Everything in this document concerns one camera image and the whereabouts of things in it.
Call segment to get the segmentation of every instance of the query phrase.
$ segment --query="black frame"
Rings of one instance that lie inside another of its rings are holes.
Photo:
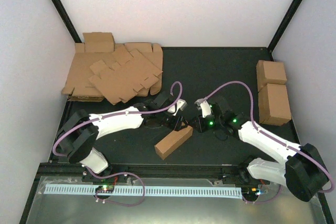
[[[74,25],[71,22],[70,17],[68,16],[61,0],[51,0],[59,13],[60,17],[62,18],[65,26],[67,27],[70,35],[72,36],[73,40],[75,43],[81,43],[81,39],[78,36],[78,33],[74,27]],[[282,35],[284,34],[287,26],[289,25],[291,19],[293,18],[295,12],[299,8],[302,0],[293,0],[290,7],[288,8],[284,18],[282,19],[276,33],[273,36],[272,41],[270,42],[269,46],[267,47],[267,50],[272,53],[273,50],[275,49],[277,43],[281,39]],[[69,112],[72,106],[72,102],[68,101],[66,103],[64,113],[62,115],[59,128],[64,124],[64,122],[69,118]],[[298,143],[299,139],[297,136],[297,131],[295,129],[295,126],[293,122],[291,121],[291,127],[292,131],[295,135],[295,140]],[[55,163],[56,161],[54,159],[55,157],[53,156],[52,152],[49,157],[49,163],[41,163],[39,166],[39,169],[37,171],[37,174],[35,176],[33,185],[31,187],[26,206],[24,208],[20,223],[26,223],[31,205],[34,200],[34,195],[36,193],[39,180],[42,176],[82,176],[83,171],[85,170],[81,165],[79,164],[61,164],[61,163]],[[132,165],[132,168],[137,170],[137,173],[140,174],[146,174],[149,175],[151,174],[151,171],[153,169],[157,169],[158,167],[155,167],[155,165]],[[165,166],[165,172],[161,174],[160,177],[188,177],[188,178],[213,178],[217,179],[221,174],[223,174],[223,167],[222,166],[204,166],[203,168],[200,169],[193,169],[191,165],[181,165],[181,166],[176,166],[176,165],[168,165]],[[324,216],[326,218],[327,223],[334,223],[326,197],[324,194],[318,193],[319,200],[321,202],[322,210],[324,213]]]

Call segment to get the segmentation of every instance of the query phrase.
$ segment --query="perforated white strip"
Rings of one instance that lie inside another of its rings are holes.
[[[97,185],[46,185],[44,194],[94,195]],[[112,193],[98,195],[141,196],[142,186],[116,186]],[[241,199],[241,189],[236,187],[178,187],[146,186],[146,196],[154,197],[209,197]]]

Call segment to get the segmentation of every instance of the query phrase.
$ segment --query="work surface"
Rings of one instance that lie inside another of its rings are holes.
[[[182,99],[188,103],[184,110],[187,119],[199,113],[194,105],[197,99],[205,97],[225,82],[239,80],[251,88],[255,100],[254,116],[258,121],[256,64],[258,60],[271,60],[265,48],[163,48],[163,53],[162,91],[169,92],[174,81],[182,83]],[[174,94],[177,95],[178,92],[176,87]],[[233,84],[223,88],[218,94],[228,101],[235,112],[249,115],[249,95],[243,86]],[[73,102],[69,115],[80,109],[85,109],[88,113],[117,111],[152,98],[154,97],[134,98],[126,104],[117,105],[106,100]],[[287,140],[295,141],[290,123],[280,127],[262,126]],[[163,161],[155,153],[154,145],[169,132],[164,126],[158,129],[142,127],[125,130],[100,138],[95,148],[104,153],[109,162],[120,164],[239,164],[249,155],[271,160],[257,148],[232,137],[221,141],[211,131],[202,134],[194,131],[189,140]]]

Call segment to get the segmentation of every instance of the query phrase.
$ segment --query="stacked cardboard box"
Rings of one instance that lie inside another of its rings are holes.
[[[259,122],[283,125],[291,120],[282,62],[260,60],[257,64]]]
[[[70,101],[127,102],[157,94],[162,86],[163,52],[159,44],[115,44],[112,33],[83,33],[76,43],[63,94]]]

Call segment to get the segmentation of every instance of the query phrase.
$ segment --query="black table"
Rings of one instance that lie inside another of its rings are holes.
[[[171,84],[176,80],[182,83],[182,99],[188,103],[184,110],[187,118],[197,113],[193,104],[197,99],[205,97],[225,82],[239,80],[252,90],[255,100],[254,116],[258,121],[256,64],[258,60],[271,60],[271,54],[266,48],[163,48],[163,52],[162,90],[169,92]],[[249,115],[249,95],[243,86],[233,84],[223,88],[219,93],[227,99],[235,112]],[[85,109],[88,113],[107,113],[125,109],[148,98],[153,97],[136,97],[126,104],[117,105],[112,105],[107,100],[72,102],[65,110],[63,121],[80,109]],[[263,126],[289,141],[297,141],[292,122],[283,126]],[[272,160],[257,148],[232,137],[221,141],[211,131],[203,134],[194,131],[189,140],[163,161],[155,153],[154,145],[169,132],[170,130],[165,127],[125,130],[100,138],[95,148],[103,152],[113,164],[239,164],[249,155]]]

